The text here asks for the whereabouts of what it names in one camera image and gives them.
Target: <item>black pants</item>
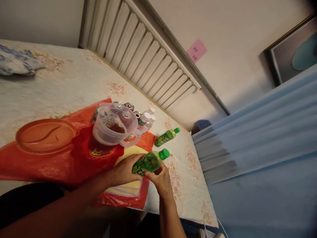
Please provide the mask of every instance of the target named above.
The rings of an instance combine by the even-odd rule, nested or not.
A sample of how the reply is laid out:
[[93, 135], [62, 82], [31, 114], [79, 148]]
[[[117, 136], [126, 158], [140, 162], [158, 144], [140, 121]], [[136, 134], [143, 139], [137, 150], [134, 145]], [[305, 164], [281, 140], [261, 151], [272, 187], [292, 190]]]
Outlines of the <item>black pants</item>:
[[[63, 191], [53, 183], [33, 183], [15, 188], [0, 196], [0, 229], [63, 197]], [[159, 238], [159, 216], [148, 213], [131, 237], [149, 234]]]
[[0, 196], [0, 229], [64, 196], [53, 183], [33, 183]]

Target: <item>green bottle cap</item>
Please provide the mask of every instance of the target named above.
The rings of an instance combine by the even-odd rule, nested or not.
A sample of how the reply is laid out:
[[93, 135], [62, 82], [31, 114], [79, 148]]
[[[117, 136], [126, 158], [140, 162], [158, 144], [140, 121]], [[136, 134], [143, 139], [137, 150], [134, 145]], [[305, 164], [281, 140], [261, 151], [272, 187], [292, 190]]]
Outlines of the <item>green bottle cap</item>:
[[160, 158], [161, 160], [165, 160], [166, 158], [169, 157], [169, 151], [168, 151], [167, 149], [162, 149], [162, 150], [158, 153], [158, 155], [159, 155], [159, 158]]

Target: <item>hand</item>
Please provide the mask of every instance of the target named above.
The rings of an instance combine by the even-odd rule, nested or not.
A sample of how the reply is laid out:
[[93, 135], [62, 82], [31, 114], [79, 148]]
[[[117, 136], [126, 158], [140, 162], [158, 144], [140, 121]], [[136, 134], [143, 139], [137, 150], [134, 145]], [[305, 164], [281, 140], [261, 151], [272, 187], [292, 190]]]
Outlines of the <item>hand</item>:
[[145, 154], [133, 154], [120, 161], [115, 167], [104, 174], [105, 180], [110, 181], [110, 187], [123, 185], [137, 180], [142, 176], [132, 174], [132, 166]]
[[163, 162], [161, 164], [161, 167], [156, 170], [154, 174], [147, 171], [145, 172], [145, 176], [154, 183], [156, 189], [158, 190], [159, 196], [164, 201], [174, 201], [169, 172]]

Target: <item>orange plate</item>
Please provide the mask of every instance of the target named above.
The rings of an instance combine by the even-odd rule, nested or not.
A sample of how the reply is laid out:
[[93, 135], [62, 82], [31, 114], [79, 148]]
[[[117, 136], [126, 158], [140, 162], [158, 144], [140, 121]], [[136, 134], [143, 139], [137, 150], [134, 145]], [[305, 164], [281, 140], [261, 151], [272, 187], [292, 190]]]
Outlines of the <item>orange plate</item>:
[[65, 149], [76, 128], [60, 119], [43, 119], [21, 127], [16, 134], [19, 149], [31, 154], [52, 154]]

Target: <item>pitcher handle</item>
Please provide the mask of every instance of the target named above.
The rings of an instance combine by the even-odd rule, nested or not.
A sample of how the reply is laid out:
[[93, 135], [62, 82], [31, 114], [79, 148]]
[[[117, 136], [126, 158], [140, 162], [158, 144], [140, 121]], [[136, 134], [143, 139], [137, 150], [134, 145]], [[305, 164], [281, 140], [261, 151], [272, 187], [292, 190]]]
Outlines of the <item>pitcher handle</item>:
[[140, 138], [142, 136], [142, 132], [139, 131], [138, 129], [135, 129], [133, 134], [135, 135], [135, 140], [134, 141], [126, 142], [126, 141], [123, 140], [123, 141], [120, 142], [120, 145], [122, 145], [124, 148], [128, 148], [128, 147], [131, 147], [133, 145], [136, 145], [139, 142], [139, 140], [140, 140]]

